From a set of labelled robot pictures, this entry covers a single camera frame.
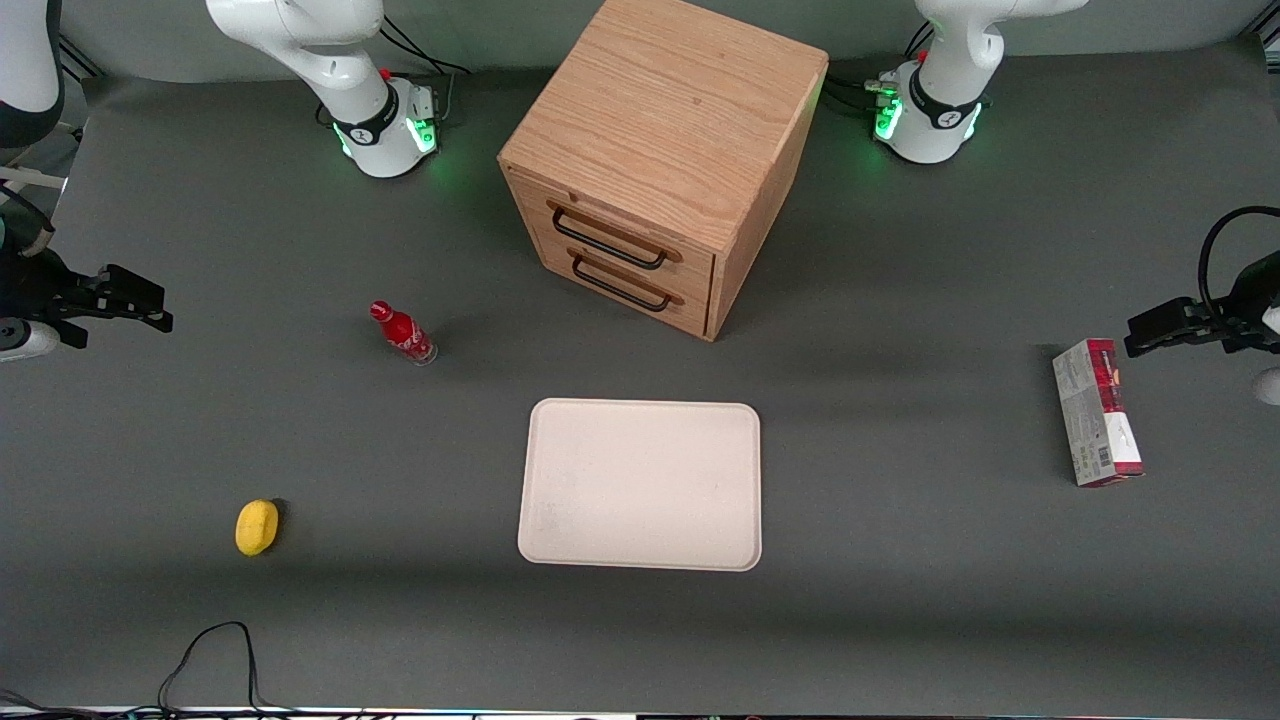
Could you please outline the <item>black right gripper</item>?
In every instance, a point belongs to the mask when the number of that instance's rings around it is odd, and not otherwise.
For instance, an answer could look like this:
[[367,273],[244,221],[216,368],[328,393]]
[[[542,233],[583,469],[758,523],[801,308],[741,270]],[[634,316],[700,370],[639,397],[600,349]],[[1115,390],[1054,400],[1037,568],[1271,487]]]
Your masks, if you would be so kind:
[[1,316],[24,320],[96,316],[141,322],[172,333],[174,316],[164,309],[165,290],[116,264],[95,275],[73,272],[51,249],[27,258],[14,249],[1,252]]

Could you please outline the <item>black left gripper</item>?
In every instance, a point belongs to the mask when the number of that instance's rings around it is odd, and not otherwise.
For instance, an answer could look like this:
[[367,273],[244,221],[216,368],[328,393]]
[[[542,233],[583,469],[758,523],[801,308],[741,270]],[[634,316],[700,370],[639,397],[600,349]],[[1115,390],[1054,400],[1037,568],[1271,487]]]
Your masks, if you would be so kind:
[[[1197,263],[1197,288],[1201,304],[1189,297],[1171,299],[1132,316],[1124,346],[1129,359],[1138,359],[1158,348],[1220,342],[1226,354],[1252,348],[1279,352],[1277,325],[1266,320],[1277,315],[1279,255],[1270,254],[1245,266],[1230,292],[1221,299],[1210,297],[1210,256]],[[1201,327],[1203,306],[1206,319]]]

